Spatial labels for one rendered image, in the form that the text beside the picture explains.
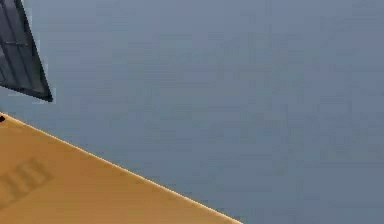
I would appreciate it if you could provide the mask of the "dark framed window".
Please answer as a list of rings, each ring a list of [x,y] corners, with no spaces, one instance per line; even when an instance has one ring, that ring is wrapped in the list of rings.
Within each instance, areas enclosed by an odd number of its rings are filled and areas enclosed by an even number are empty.
[[[21,0],[0,0],[0,86],[53,101]]]

